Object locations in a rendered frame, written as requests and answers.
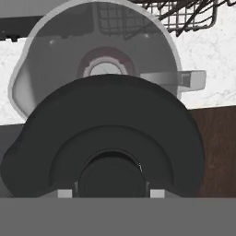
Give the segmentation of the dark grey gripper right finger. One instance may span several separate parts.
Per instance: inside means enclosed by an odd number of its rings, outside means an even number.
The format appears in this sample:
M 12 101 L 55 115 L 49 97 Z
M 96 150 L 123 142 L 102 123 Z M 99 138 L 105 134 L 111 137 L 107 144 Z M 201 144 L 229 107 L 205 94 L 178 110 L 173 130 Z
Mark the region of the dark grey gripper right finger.
M 147 197 L 149 198 L 178 198 L 182 197 L 170 183 L 146 182 Z

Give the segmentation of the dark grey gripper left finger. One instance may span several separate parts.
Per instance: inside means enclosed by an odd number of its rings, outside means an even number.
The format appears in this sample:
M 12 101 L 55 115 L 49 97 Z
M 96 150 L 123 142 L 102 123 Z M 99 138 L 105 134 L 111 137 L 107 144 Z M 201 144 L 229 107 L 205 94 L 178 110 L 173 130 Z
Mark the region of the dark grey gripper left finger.
M 78 197 L 78 186 L 74 182 L 55 183 L 42 196 L 54 198 Z

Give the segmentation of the clear grey blender jar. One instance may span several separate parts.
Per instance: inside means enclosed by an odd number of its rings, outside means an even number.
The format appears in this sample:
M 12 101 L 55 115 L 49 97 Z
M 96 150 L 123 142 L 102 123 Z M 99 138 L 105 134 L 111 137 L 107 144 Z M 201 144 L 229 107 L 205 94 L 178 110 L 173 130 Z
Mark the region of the clear grey blender jar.
M 206 87 L 207 72 L 185 70 L 170 33 L 129 0 L 70 0 L 30 31 L 12 72 L 8 98 L 23 119 L 55 90 L 76 79 L 110 74 L 141 77 L 179 98 Z

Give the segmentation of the brown wooden cupboard front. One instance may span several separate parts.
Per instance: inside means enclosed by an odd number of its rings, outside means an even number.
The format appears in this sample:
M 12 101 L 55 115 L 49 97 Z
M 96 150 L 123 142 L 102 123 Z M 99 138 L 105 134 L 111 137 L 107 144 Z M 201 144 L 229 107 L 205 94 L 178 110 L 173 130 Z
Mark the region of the brown wooden cupboard front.
M 236 198 L 236 105 L 193 109 L 205 148 L 199 197 Z

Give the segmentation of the dark grey appliance front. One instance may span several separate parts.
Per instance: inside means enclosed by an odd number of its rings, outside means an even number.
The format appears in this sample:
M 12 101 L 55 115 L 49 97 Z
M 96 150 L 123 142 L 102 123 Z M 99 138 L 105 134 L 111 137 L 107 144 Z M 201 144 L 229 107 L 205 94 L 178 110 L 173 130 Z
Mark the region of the dark grey appliance front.
M 0 125 L 0 198 L 21 197 L 20 180 L 25 160 L 18 151 L 24 124 Z

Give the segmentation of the black flat appliance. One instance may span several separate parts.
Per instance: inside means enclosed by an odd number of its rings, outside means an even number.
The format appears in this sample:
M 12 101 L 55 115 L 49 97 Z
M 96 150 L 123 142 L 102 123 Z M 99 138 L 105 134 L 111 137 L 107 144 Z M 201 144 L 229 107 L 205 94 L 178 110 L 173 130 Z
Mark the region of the black flat appliance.
M 41 16 L 0 18 L 0 41 L 27 38 Z

